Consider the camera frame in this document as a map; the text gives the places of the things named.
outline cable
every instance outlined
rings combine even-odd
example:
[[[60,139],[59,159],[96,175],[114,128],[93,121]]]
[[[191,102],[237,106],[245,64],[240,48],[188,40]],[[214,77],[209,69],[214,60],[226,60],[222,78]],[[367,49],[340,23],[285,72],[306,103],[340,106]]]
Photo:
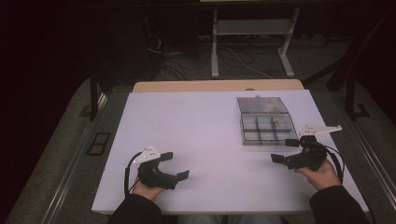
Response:
[[[376,224],[376,218],[375,218],[375,214],[374,214],[374,212],[373,212],[372,206],[367,202],[367,199],[366,199],[366,197],[364,197],[363,194],[361,195],[361,197],[363,198],[364,202],[365,202],[366,205],[367,205],[367,208],[369,209],[370,215],[371,215],[371,217],[372,217],[373,224]]]
[[[179,76],[182,77],[183,80],[187,80],[186,77],[183,75],[183,73],[181,73],[180,71],[178,71],[176,68],[166,65],[166,64],[160,64],[160,67],[164,70],[164,71],[168,71],[171,74],[174,75],[174,77],[179,80]]]
[[[189,67],[183,66],[183,65],[181,65],[180,63],[174,62],[174,61],[172,61],[172,60],[166,60],[166,61],[169,62],[169,63],[174,63],[174,64],[176,64],[178,67],[182,68],[183,70],[184,70],[184,69],[186,69],[186,70],[198,70],[198,69],[200,69],[200,68],[205,67],[205,66],[207,65],[207,63],[209,62],[209,59],[210,59],[210,55],[208,55],[208,57],[206,57],[204,64],[199,65],[198,67],[193,67],[193,68],[189,68]]]
[[[124,176],[124,194],[125,194],[125,198],[129,194],[129,173],[130,173],[131,164],[134,161],[134,159],[136,159],[136,157],[138,157],[141,153],[142,152],[136,153],[136,155],[134,155],[131,158],[131,160],[129,161],[128,166],[125,168],[125,176]]]
[[[332,148],[332,147],[327,147],[327,146],[325,146],[325,147],[328,148],[328,149],[330,149],[330,150],[332,150],[332,151],[334,151],[335,153],[338,154],[338,156],[340,156],[341,162],[343,163],[343,173],[344,173],[344,171],[345,171],[345,169],[346,169],[346,163],[345,163],[345,161],[344,161],[343,156],[341,156],[340,152],[337,151],[337,150],[335,150],[334,148]]]
[[[229,52],[229,53],[231,53],[233,55],[232,58],[224,56],[225,58],[227,58],[229,60],[236,61],[236,62],[239,62],[239,63],[242,62],[244,64],[254,63],[254,58],[249,53],[246,53],[244,51],[238,51],[238,53],[244,53],[244,54],[247,54],[249,56],[250,60],[248,62],[246,62],[245,60],[242,60],[241,57],[236,55],[235,50],[231,50],[231,49],[228,49],[228,48],[219,48],[219,50],[222,50],[222,49],[226,49],[227,52]]]
[[[157,35],[152,35],[152,36],[154,36],[155,38],[157,38],[157,40],[158,40],[158,46],[157,46],[157,48],[156,49],[159,49],[160,48],[160,46],[161,46],[161,39],[157,36]]]
[[[172,77],[174,77],[177,81],[179,80],[177,74],[171,70],[169,70],[166,67],[161,67],[161,69],[163,70],[163,73],[165,74],[165,77],[163,77],[163,80],[166,80],[167,75],[171,75]]]
[[[140,181],[140,179],[139,178],[137,178],[137,180],[136,180],[136,182],[134,182],[134,184],[131,186],[131,188],[129,189],[129,192],[131,192],[131,189],[137,184],[137,182],[139,182]]]
[[[154,53],[159,53],[159,54],[162,54],[162,55],[178,55],[178,54],[182,54],[183,52],[170,52],[170,53],[164,53],[164,52],[162,52],[162,51],[158,51],[158,50],[155,50],[155,49],[148,49],[149,51],[151,51],[151,52],[154,52]]]
[[[225,59],[228,59],[228,60],[232,60],[232,61],[238,62],[238,64],[240,64],[239,61],[237,61],[237,60],[235,60],[235,59],[231,59],[231,58],[225,56],[225,55],[222,54],[220,51],[218,51],[218,58],[219,58],[223,63],[227,64],[227,65],[228,65],[229,67],[231,67],[231,68],[245,68],[244,65],[234,66],[234,65],[231,65],[231,64],[227,63],[227,62],[224,60],[224,58],[225,58]]]
[[[238,56],[235,52],[233,52],[231,49],[227,49],[227,50],[230,51],[230,52],[239,60],[239,62],[241,62],[242,65],[244,65],[246,68],[252,70],[253,72],[262,74],[262,75],[264,75],[264,76],[266,76],[266,77],[269,77],[269,78],[273,79],[272,77],[270,77],[270,76],[264,74],[263,72],[257,71],[257,70],[255,70],[254,68],[249,67],[249,66],[248,66],[247,64],[245,64],[245,62],[242,61],[242,59],[240,59],[239,56]]]
[[[171,66],[171,65],[166,65],[166,64],[165,64],[166,67],[170,67],[170,68],[173,68],[173,69],[175,69],[175,70],[176,70],[175,67],[181,68],[181,72],[178,71],[178,70],[176,70],[176,71],[178,71],[180,74],[184,74],[184,67],[183,67],[180,63],[176,63],[176,62],[173,62],[173,61],[171,61],[171,60],[165,60],[165,62],[173,63],[173,64],[176,65],[176,66]]]

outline box lid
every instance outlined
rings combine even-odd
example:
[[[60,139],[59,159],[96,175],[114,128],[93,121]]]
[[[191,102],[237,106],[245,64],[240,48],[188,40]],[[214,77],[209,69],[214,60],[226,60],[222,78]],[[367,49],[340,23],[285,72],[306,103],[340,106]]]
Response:
[[[289,113],[279,97],[237,97],[242,114],[285,114]]]

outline person's left hand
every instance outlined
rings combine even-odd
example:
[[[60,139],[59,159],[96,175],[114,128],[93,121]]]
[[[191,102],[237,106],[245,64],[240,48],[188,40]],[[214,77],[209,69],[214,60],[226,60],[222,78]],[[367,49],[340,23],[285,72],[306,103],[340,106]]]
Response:
[[[134,188],[132,189],[132,194],[138,194],[149,200],[155,201],[157,196],[165,190],[162,188],[150,188],[147,185],[144,185],[142,181],[138,179],[139,178],[137,177],[136,180],[134,181],[134,182],[137,181],[137,183],[134,185]]]

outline floor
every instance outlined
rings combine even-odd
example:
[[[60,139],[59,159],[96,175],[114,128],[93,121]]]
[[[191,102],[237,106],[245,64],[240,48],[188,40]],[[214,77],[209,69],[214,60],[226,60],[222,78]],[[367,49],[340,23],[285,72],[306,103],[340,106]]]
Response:
[[[305,80],[338,60],[347,50],[348,41],[330,42],[324,46],[322,36],[292,39],[288,56],[295,78]],[[219,79],[286,78],[276,49],[281,36],[223,37],[219,44]],[[189,81],[212,79],[210,73],[210,39],[200,36],[193,46],[176,48],[153,46],[151,56],[158,65],[154,81]],[[328,91],[331,74],[305,86],[328,125],[341,125],[343,131],[332,138],[373,213],[367,214],[376,223],[390,224],[396,220],[395,205],[385,190],[394,192],[396,180],[396,128],[370,94],[358,85],[356,103],[363,104],[369,118],[352,121],[346,114],[345,87]],[[123,106],[131,87],[116,87],[103,95],[100,112],[89,118],[89,80],[76,91],[64,116],[45,149],[39,164],[23,190],[7,223],[106,223],[107,217],[91,211],[95,191],[100,182],[106,158],[117,131]],[[102,156],[85,154],[96,133],[110,133],[110,141]],[[372,149],[371,157],[364,153]],[[381,167],[369,161],[377,157]],[[314,223],[312,214],[282,215],[291,224]]]

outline black cable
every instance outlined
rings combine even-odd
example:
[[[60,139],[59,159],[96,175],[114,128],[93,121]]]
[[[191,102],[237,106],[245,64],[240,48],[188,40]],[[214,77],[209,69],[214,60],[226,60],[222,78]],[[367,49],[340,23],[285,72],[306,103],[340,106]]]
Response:
[[[181,68],[181,69],[183,70],[183,72],[184,72],[184,66],[181,65],[180,63],[174,62],[174,61],[172,61],[172,60],[165,60],[165,62],[174,63],[174,64],[176,65],[176,67]]]
[[[160,67],[163,69],[163,71],[165,72],[165,74],[166,74],[166,72],[168,72],[170,75],[173,75],[173,77],[174,77],[177,81],[179,81],[178,75],[181,75],[181,73],[180,73],[180,71],[178,71],[176,68],[173,68],[173,67],[168,66],[168,65],[165,65],[165,64],[162,64],[162,66],[160,66]]]
[[[163,74],[164,74],[163,80],[164,81],[167,79],[168,75],[170,75],[171,77],[174,77],[176,79],[176,81],[178,81],[178,76],[174,72],[169,71],[169,69],[167,69],[165,67],[161,67],[161,69],[163,70]]]
[[[339,151],[335,150],[334,148],[332,148],[332,147],[327,147],[327,146],[325,146],[325,147],[326,147],[327,149],[331,149],[332,151],[334,151],[335,153],[337,153],[338,156],[340,156],[341,161],[342,161],[342,163],[343,163],[343,173],[344,173],[344,171],[345,171],[345,169],[346,169],[346,163],[345,163],[345,161],[344,161],[343,156],[340,154]]]
[[[186,69],[186,70],[198,70],[198,69],[200,69],[200,68],[205,67],[205,66],[207,65],[207,63],[209,62],[209,59],[210,59],[210,55],[208,55],[208,57],[206,57],[204,64],[199,65],[198,67],[193,67],[193,68],[189,68],[189,67],[183,66],[183,65],[181,65],[180,63],[174,62],[174,61],[172,61],[172,60],[166,60],[166,61],[167,61],[167,62],[170,62],[170,63],[174,63],[174,64],[176,64],[177,66],[179,66],[180,68],[183,68],[183,69]]]
[[[137,182],[139,182],[140,181],[140,179],[139,178],[137,178],[137,180],[136,180],[136,182],[134,182],[134,184],[131,186],[131,188],[129,189],[129,192],[131,192],[131,189],[137,184]]]
[[[342,168],[341,168],[340,162],[339,162],[339,160],[337,159],[337,157],[335,156],[335,154],[334,154],[334,153],[331,153],[329,149],[331,149],[332,151],[334,151],[335,153],[337,153],[337,154],[340,156],[341,161],[342,161],[342,163],[343,163],[343,167],[342,167]],[[337,150],[335,150],[334,148],[332,148],[332,147],[326,147],[326,150],[327,150],[327,153],[328,153],[328,154],[330,155],[330,157],[332,158],[332,162],[334,162],[335,170],[337,171],[338,179],[340,180],[340,182],[341,182],[341,184],[342,184],[343,181],[344,181],[344,171],[345,171],[345,167],[346,167],[346,164],[345,164],[345,162],[344,162],[344,159],[343,159],[343,157],[341,156],[341,154],[340,154]]]
[[[182,71],[178,71],[174,66],[163,64],[168,69],[173,69],[177,74],[179,74],[181,77],[183,77],[184,80],[186,80],[186,77],[183,75],[184,74],[184,68],[182,66],[178,66],[182,69]]]
[[[128,166],[125,168],[125,176],[124,176],[124,194],[125,194],[125,198],[129,194],[129,173],[130,173],[131,164],[134,161],[134,159],[136,159],[136,157],[138,157],[141,153],[142,152],[136,153],[136,155],[134,155],[131,158],[131,160],[129,161]]]
[[[373,224],[376,224],[376,218],[375,218],[375,215],[374,215],[374,212],[373,212],[373,208],[372,208],[371,205],[367,202],[367,199],[366,199],[366,197],[364,197],[364,195],[361,195],[361,197],[363,198],[364,202],[365,202],[366,205],[367,205],[367,208],[369,209],[370,215],[371,215],[371,217],[372,217]]]
[[[166,73],[164,71],[160,72],[161,78],[163,79],[163,81],[166,80]]]

